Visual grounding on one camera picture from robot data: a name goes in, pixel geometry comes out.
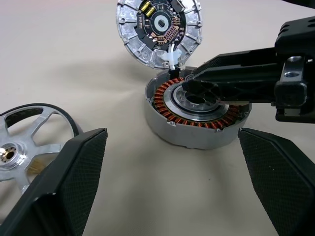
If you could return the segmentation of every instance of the copper coil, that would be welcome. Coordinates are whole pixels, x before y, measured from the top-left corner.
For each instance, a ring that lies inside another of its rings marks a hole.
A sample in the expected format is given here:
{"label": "copper coil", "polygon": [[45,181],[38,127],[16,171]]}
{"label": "copper coil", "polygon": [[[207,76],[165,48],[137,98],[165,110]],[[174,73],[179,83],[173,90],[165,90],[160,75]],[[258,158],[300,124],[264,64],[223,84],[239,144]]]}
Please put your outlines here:
{"label": "copper coil", "polygon": [[182,119],[182,118],[177,118],[177,119],[175,120],[175,123],[181,124],[181,123],[183,123],[183,121],[184,121],[184,119]]}
{"label": "copper coil", "polygon": [[236,112],[236,113],[239,113],[239,111],[240,111],[240,109],[238,107],[235,107],[235,106],[230,106],[228,109],[229,109],[229,111]]}
{"label": "copper coil", "polygon": [[163,88],[164,90],[166,90],[168,87],[169,87],[169,86],[167,86],[167,85],[161,85],[160,88]]}
{"label": "copper coil", "polygon": [[173,80],[169,80],[163,83],[157,90],[154,95],[154,106],[156,110],[162,114],[164,117],[168,119],[168,121],[173,121],[176,124],[183,124],[183,125],[191,125],[191,126],[198,126],[198,127],[205,127],[208,129],[223,129],[228,127],[236,121],[239,116],[240,109],[238,106],[229,106],[227,113],[221,117],[219,120],[213,120],[210,122],[195,122],[191,120],[187,120],[185,118],[179,117],[173,114],[166,106],[163,101],[163,95],[168,87],[175,83],[180,83],[184,81],[184,78],[176,78]]}
{"label": "copper coil", "polygon": [[164,105],[164,102],[163,101],[156,101],[154,102],[155,106],[159,106],[159,105]]}
{"label": "copper coil", "polygon": [[163,96],[164,92],[156,91],[155,96]]}
{"label": "copper coil", "polygon": [[164,113],[164,114],[163,114],[163,116],[165,116],[166,118],[169,118],[171,115],[172,115],[171,112],[167,112],[167,113]]}
{"label": "copper coil", "polygon": [[175,121],[177,119],[177,117],[174,115],[171,115],[168,119],[169,119],[169,121]]}
{"label": "copper coil", "polygon": [[230,122],[233,122],[233,121],[234,121],[234,118],[231,117],[231,116],[229,116],[229,115],[226,115],[224,118],[227,119],[227,120],[229,120]]}
{"label": "copper coil", "polygon": [[163,105],[156,106],[156,108],[157,108],[158,110],[160,110],[160,109],[166,109],[166,107],[164,106],[164,104],[163,104]]}
{"label": "copper coil", "polygon": [[224,124],[220,120],[217,121],[217,124],[220,127],[220,129],[224,128]]}
{"label": "copper coil", "polygon": [[217,129],[218,126],[217,126],[217,123],[216,122],[210,122],[210,125],[213,129]]}
{"label": "copper coil", "polygon": [[164,93],[165,90],[166,90],[166,89],[164,89],[164,88],[158,88],[158,89],[157,89],[157,92],[163,92],[163,93]]}
{"label": "copper coil", "polygon": [[221,119],[221,121],[223,121],[223,123],[225,123],[226,125],[230,125],[230,122],[228,122],[226,119]]}
{"label": "copper coil", "polygon": [[161,114],[163,114],[164,112],[168,112],[168,109],[167,109],[167,108],[161,109],[161,110],[159,110],[159,112],[160,112]]}
{"label": "copper coil", "polygon": [[238,117],[238,114],[235,113],[235,112],[230,112],[230,111],[228,111],[227,114],[228,114],[229,116],[234,117],[234,118],[237,118],[237,117]]}
{"label": "copper coil", "polygon": [[161,95],[154,95],[154,100],[160,100],[163,99],[163,96]]}

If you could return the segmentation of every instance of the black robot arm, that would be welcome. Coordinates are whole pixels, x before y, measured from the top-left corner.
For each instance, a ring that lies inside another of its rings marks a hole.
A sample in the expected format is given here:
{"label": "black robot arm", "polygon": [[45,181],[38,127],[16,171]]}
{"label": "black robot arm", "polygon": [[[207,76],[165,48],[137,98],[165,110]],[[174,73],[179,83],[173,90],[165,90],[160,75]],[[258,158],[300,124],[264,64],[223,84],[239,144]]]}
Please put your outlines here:
{"label": "black robot arm", "polygon": [[300,6],[315,8],[315,0],[283,0]]}
{"label": "black robot arm", "polygon": [[315,17],[286,22],[273,48],[219,55],[183,88],[209,102],[271,103],[278,121],[315,123]]}

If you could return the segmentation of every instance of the black circuit board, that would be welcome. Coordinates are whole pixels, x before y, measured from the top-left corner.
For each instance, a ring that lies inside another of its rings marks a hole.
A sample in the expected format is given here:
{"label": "black circuit board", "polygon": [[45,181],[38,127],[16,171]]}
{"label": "black circuit board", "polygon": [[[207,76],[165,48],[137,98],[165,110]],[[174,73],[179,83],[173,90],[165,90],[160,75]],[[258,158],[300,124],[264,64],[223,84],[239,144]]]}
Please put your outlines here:
{"label": "black circuit board", "polygon": [[167,51],[169,45],[181,43],[186,31],[186,18],[177,0],[144,0],[137,14],[135,30],[151,50]]}

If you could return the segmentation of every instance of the carbon fiber surface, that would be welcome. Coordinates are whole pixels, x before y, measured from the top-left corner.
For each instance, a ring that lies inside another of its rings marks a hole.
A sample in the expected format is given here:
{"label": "carbon fiber surface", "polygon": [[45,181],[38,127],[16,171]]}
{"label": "carbon fiber surface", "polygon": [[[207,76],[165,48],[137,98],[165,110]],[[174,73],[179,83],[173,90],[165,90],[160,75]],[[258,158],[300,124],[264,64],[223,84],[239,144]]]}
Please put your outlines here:
{"label": "carbon fiber surface", "polygon": [[83,145],[60,188],[59,197],[75,236],[83,234],[94,202],[106,138],[107,134],[102,132]]}
{"label": "carbon fiber surface", "polygon": [[314,215],[315,165],[278,136],[243,129],[239,138],[255,192],[278,234],[314,235],[308,221]]}

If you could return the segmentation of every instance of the yellow capacitor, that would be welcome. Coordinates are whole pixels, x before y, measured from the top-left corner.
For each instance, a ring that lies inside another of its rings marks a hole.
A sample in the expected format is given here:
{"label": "yellow capacitor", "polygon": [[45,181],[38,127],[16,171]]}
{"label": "yellow capacitor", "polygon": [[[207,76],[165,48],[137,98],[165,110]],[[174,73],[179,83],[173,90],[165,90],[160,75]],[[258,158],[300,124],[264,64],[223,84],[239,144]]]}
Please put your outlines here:
{"label": "yellow capacitor", "polygon": [[145,11],[145,9],[147,9],[148,6],[150,6],[150,2],[149,2],[149,1],[146,2],[146,3],[143,5],[143,7],[141,8],[141,11]]}
{"label": "yellow capacitor", "polygon": [[151,7],[151,9],[146,13],[146,16],[149,17],[154,12],[155,8]]}

